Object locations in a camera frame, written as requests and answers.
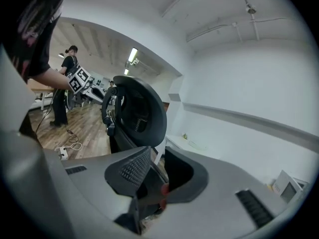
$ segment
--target black chair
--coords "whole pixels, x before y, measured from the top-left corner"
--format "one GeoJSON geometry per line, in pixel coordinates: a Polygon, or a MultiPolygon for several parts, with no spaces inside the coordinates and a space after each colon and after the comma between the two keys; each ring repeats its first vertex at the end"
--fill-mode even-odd
{"type": "MultiPolygon", "coordinates": [[[[142,80],[129,76],[114,77],[116,87],[110,88],[102,103],[102,120],[107,126],[111,152],[136,147],[158,146],[165,137],[167,118],[163,103],[154,89],[142,80]],[[111,96],[116,96],[115,108],[107,114],[111,96]]],[[[140,219],[160,210],[158,204],[145,205],[154,199],[160,187],[167,183],[166,175],[151,162],[151,168],[138,189],[140,219]]]]}

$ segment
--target dark hair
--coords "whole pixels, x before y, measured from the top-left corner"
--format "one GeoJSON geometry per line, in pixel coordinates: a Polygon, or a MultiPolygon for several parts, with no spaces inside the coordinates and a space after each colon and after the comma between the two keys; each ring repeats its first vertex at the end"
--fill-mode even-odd
{"type": "Polygon", "coordinates": [[[72,45],[68,50],[65,50],[65,53],[69,53],[70,50],[74,50],[75,52],[78,52],[78,47],[75,45],[72,45]]]}

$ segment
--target person's hand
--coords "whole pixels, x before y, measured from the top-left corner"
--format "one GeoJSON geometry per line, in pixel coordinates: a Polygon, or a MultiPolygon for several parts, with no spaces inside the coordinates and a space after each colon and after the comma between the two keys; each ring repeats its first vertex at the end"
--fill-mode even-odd
{"type": "MultiPolygon", "coordinates": [[[[162,193],[163,196],[167,196],[169,194],[169,188],[168,188],[168,183],[164,184],[161,189],[160,192],[162,193]]],[[[164,210],[166,208],[166,198],[162,199],[159,202],[159,206],[162,208],[162,210],[164,210]]]]}

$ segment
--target shoe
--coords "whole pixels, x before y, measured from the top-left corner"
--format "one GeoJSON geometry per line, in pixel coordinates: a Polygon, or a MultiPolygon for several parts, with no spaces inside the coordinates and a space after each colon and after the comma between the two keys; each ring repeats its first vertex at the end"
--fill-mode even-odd
{"type": "Polygon", "coordinates": [[[50,121],[51,126],[61,127],[61,124],[56,124],[55,121],[50,121]]]}

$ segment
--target ceiling light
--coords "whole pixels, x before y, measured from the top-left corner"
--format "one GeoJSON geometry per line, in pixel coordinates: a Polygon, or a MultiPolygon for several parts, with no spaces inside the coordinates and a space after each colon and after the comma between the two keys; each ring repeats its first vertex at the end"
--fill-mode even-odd
{"type": "Polygon", "coordinates": [[[137,51],[138,51],[138,50],[137,50],[136,48],[133,48],[133,49],[132,49],[131,54],[130,54],[130,56],[129,56],[129,62],[133,62],[134,57],[135,57],[137,51]]]}

